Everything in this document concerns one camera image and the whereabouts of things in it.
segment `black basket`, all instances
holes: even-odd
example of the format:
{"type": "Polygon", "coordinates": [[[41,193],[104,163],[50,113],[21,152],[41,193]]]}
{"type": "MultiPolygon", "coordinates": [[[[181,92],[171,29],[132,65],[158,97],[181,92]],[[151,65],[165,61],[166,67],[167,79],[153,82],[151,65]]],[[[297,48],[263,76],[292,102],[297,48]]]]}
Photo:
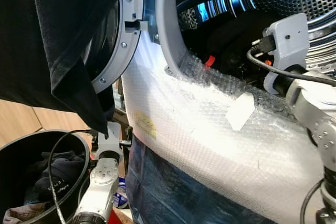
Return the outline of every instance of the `black basket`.
{"type": "MultiPolygon", "coordinates": [[[[41,131],[27,135],[0,149],[0,222],[9,208],[22,206],[26,188],[22,181],[26,168],[42,160],[42,152],[50,152],[54,144],[65,134],[64,131],[41,131]]],[[[65,137],[56,153],[74,151],[77,155],[85,153],[83,171],[68,193],[59,199],[65,220],[69,220],[77,209],[80,187],[88,176],[90,153],[88,144],[76,135],[65,137]]],[[[59,223],[55,206],[25,223],[59,223]]]]}

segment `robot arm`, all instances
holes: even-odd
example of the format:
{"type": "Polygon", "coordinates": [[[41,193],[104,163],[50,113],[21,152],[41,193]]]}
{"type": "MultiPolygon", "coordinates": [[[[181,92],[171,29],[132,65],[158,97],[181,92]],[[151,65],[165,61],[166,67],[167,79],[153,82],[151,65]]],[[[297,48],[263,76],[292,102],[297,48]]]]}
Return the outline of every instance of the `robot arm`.
{"type": "Polygon", "coordinates": [[[122,161],[121,127],[108,122],[109,137],[98,135],[98,149],[92,153],[97,160],[90,174],[90,185],[73,218],[74,224],[105,224],[113,208],[113,195],[118,189],[118,165],[122,161]]]}
{"type": "Polygon", "coordinates": [[[294,116],[310,130],[317,144],[324,165],[321,194],[326,206],[317,212],[317,223],[336,223],[336,82],[317,71],[306,71],[307,17],[297,14],[273,23],[265,29],[264,38],[253,46],[248,58],[272,71],[265,78],[264,88],[286,97],[294,116]],[[273,67],[257,60],[264,53],[274,56],[273,67]],[[291,78],[290,74],[279,75],[281,71],[296,74],[300,79],[291,78]]]}

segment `blue cover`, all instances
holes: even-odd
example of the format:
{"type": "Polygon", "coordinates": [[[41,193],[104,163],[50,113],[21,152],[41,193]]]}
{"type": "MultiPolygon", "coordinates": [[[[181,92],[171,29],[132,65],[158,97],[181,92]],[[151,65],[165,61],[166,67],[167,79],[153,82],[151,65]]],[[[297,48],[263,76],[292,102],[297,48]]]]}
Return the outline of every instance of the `blue cover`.
{"type": "Polygon", "coordinates": [[[130,153],[126,191],[137,224],[274,223],[203,186],[136,137],[130,153]]]}

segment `yellow label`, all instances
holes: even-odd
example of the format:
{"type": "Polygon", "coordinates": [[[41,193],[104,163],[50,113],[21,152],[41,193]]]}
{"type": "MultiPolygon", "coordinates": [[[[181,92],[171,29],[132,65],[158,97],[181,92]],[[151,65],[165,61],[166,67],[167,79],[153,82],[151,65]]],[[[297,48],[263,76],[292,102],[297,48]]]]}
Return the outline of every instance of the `yellow label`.
{"type": "Polygon", "coordinates": [[[156,126],[150,117],[142,111],[135,112],[135,123],[141,129],[146,131],[148,135],[156,139],[156,126]]]}

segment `bubble wrap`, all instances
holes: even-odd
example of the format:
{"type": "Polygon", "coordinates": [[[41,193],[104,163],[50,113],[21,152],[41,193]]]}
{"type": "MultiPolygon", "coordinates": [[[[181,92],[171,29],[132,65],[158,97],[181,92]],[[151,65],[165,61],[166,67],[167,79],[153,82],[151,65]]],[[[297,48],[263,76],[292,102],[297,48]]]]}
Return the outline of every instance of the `bubble wrap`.
{"type": "MultiPolygon", "coordinates": [[[[277,223],[299,223],[301,203],[323,176],[316,148],[282,99],[185,59],[187,78],[165,71],[160,47],[143,33],[122,80],[134,134],[200,183],[277,223]],[[244,92],[255,110],[240,131],[225,115],[244,92]]],[[[314,223],[319,193],[307,209],[314,223]]]]}

